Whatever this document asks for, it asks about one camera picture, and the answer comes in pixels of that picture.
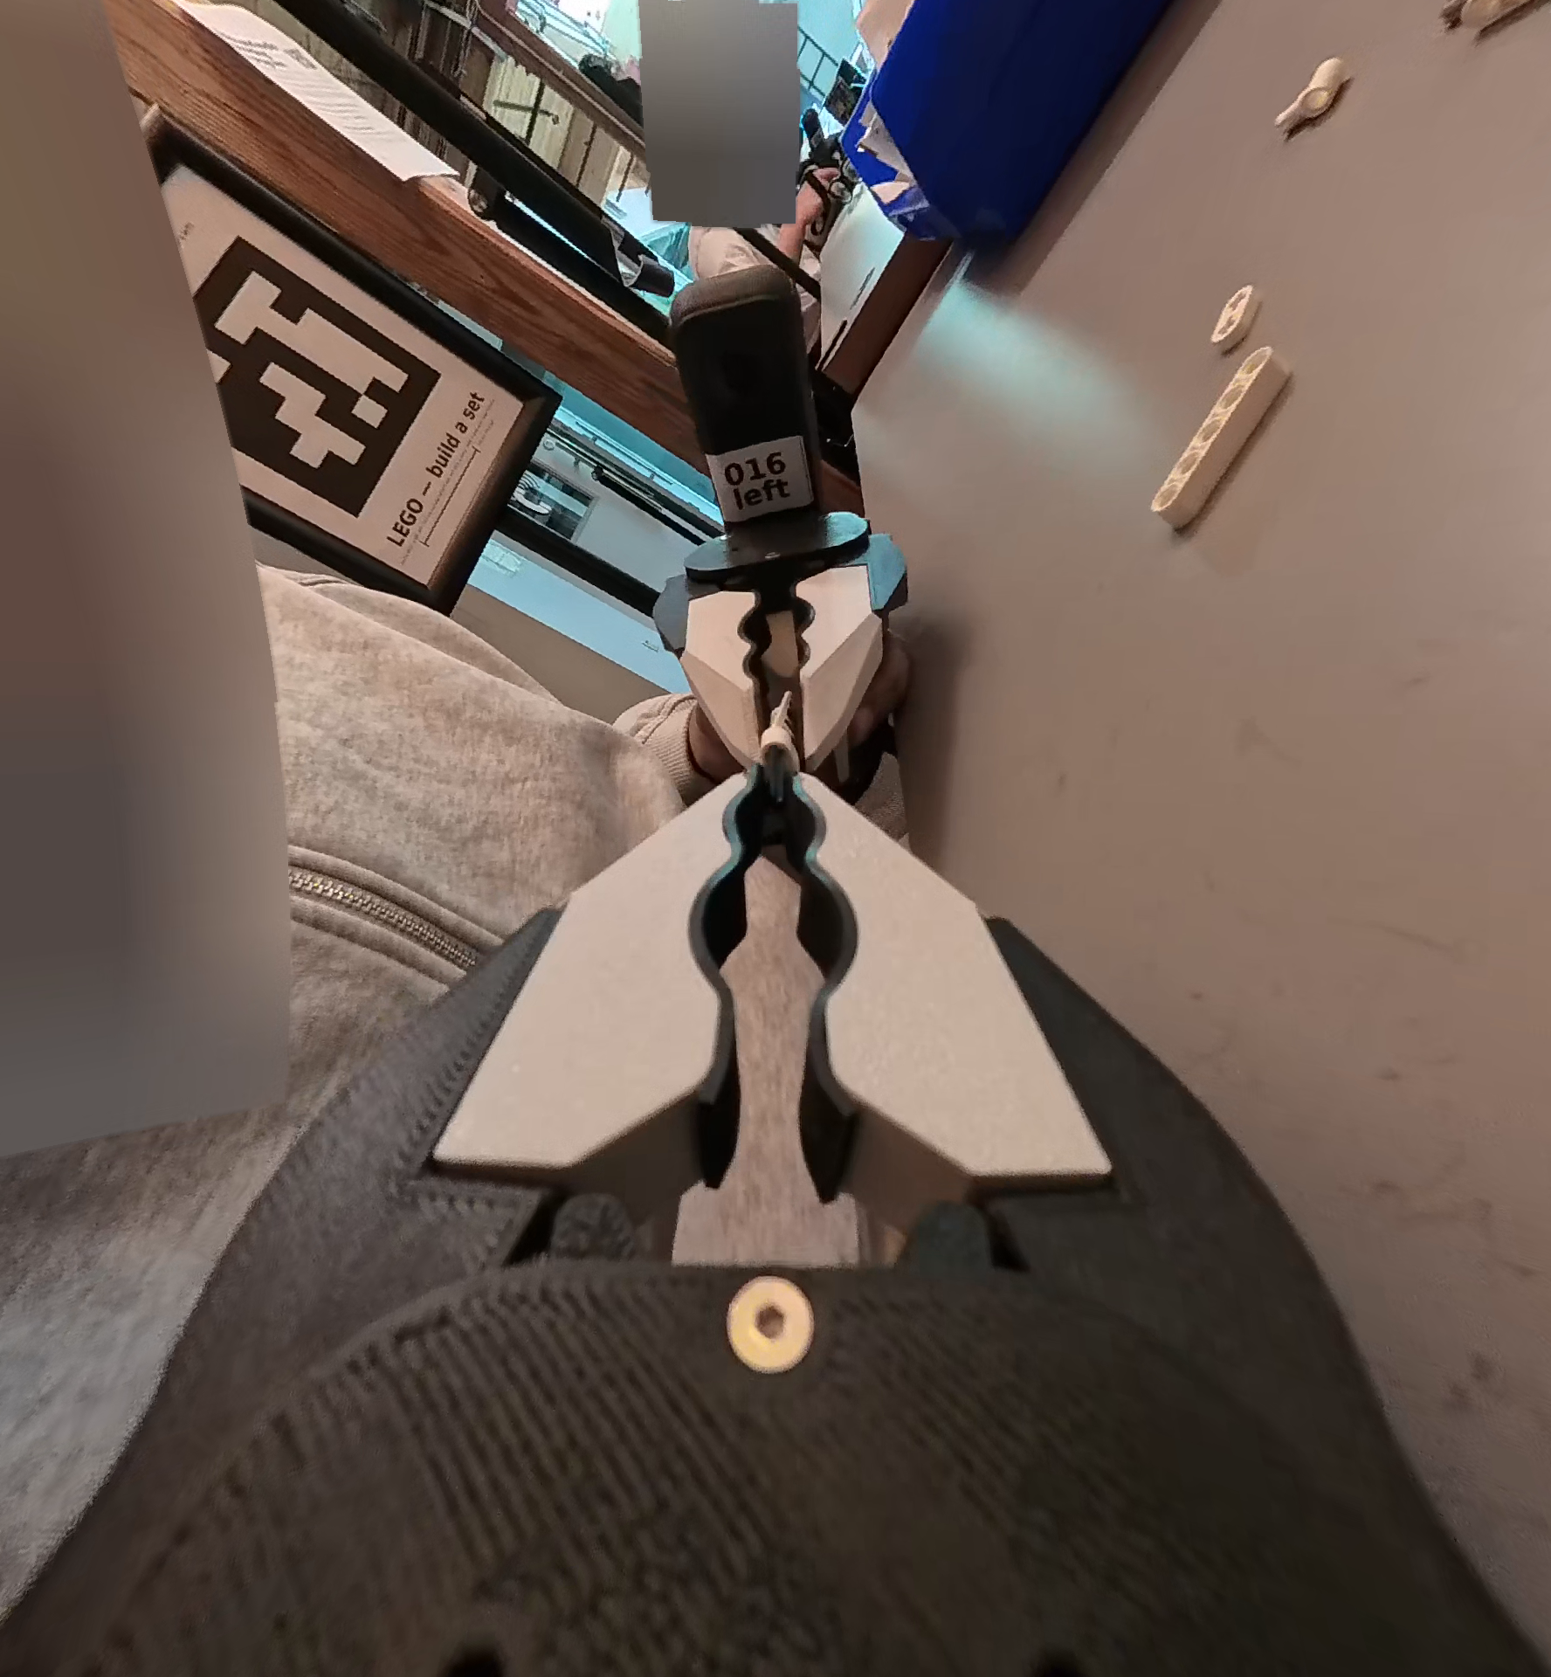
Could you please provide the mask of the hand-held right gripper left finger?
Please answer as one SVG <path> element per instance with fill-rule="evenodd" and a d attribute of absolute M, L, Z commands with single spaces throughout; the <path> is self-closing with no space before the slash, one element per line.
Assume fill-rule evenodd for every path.
<path fill-rule="evenodd" d="M 569 897 L 430 1163 L 605 1195 L 636 1224 L 721 1186 L 736 1158 L 736 1007 L 764 796 L 718 787 Z"/>

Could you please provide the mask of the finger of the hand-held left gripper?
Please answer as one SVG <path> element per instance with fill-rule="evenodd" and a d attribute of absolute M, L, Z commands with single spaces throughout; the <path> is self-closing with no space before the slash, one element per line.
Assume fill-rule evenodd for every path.
<path fill-rule="evenodd" d="M 846 739 L 882 661 L 882 623 L 866 578 L 804 578 L 793 589 L 798 669 L 787 734 L 800 770 L 814 771 Z"/>
<path fill-rule="evenodd" d="M 712 591 L 686 609 L 680 668 L 711 728 L 737 766 L 762 762 L 764 734 L 782 705 L 779 682 L 752 639 L 762 625 L 752 591 Z"/>

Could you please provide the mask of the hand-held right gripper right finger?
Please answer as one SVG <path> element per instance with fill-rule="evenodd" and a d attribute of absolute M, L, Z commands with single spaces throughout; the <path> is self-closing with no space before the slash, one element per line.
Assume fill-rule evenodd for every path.
<path fill-rule="evenodd" d="M 798 1104 L 816 1197 L 909 1233 L 932 1206 L 1109 1183 L 977 907 L 809 775 L 786 793 L 786 852 L 820 977 Z"/>

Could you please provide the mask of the white lego beam with holes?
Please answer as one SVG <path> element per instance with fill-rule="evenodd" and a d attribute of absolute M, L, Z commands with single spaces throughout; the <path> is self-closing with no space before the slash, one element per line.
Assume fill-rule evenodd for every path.
<path fill-rule="evenodd" d="M 1152 498 L 1150 510 L 1179 534 L 1206 510 L 1288 389 L 1291 369 L 1275 348 L 1257 348 L 1236 367 Z"/>

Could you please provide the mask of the white lego pin connector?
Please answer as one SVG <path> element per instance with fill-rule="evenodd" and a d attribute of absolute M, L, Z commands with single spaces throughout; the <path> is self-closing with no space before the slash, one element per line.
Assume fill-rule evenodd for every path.
<path fill-rule="evenodd" d="M 1324 60 L 1309 76 L 1307 85 L 1275 117 L 1273 128 L 1288 138 L 1299 130 L 1322 121 L 1350 83 L 1350 71 L 1341 58 Z"/>

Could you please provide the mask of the person's left hand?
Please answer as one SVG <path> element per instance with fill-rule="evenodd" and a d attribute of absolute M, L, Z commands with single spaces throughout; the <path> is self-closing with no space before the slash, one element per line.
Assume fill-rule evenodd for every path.
<path fill-rule="evenodd" d="M 909 678 L 911 661 L 904 643 L 884 632 L 879 664 L 848 725 L 848 802 L 870 791 L 884 761 L 895 757 L 895 723 L 907 700 Z"/>

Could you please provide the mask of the grey zip sweatshirt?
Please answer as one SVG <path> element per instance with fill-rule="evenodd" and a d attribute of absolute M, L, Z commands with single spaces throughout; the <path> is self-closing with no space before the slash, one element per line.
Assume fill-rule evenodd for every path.
<path fill-rule="evenodd" d="M 284 773 L 280 1107 L 0 1163 L 0 1674 L 868 1674 L 825 1565 L 711 1506 L 728 1424 L 632 1354 L 732 1277 L 537 1258 L 428 1172 L 559 907 L 720 780 L 430 610 L 259 571 Z"/>

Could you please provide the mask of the brown wooden desk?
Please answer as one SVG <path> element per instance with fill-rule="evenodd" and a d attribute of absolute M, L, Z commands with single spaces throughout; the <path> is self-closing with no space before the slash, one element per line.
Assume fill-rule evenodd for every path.
<path fill-rule="evenodd" d="M 703 469 L 670 349 L 471 215 L 398 181 L 175 4 L 107 3 L 128 90 L 343 242 Z"/>

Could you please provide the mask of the blue plastic bin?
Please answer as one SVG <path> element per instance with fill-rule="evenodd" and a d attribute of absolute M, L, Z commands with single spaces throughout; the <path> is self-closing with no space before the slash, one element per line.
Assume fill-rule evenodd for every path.
<path fill-rule="evenodd" d="M 914 3 L 857 106 L 871 99 L 952 244 L 1004 246 L 1034 221 L 1168 10 Z"/>

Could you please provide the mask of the white printed paper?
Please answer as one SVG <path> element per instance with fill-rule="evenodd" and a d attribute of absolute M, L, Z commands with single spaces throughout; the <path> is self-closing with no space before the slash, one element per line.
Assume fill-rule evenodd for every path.
<path fill-rule="evenodd" d="M 305 113 L 380 165 L 389 178 L 403 183 L 459 178 L 444 160 L 259 15 L 225 4 L 176 3 L 176 10 L 221 40 Z"/>

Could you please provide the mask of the white wall poster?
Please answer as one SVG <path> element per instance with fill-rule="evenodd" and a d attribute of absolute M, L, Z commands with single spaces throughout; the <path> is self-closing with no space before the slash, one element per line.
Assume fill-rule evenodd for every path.
<path fill-rule="evenodd" d="M 248 525 L 450 616 L 559 396 L 150 108 Z"/>

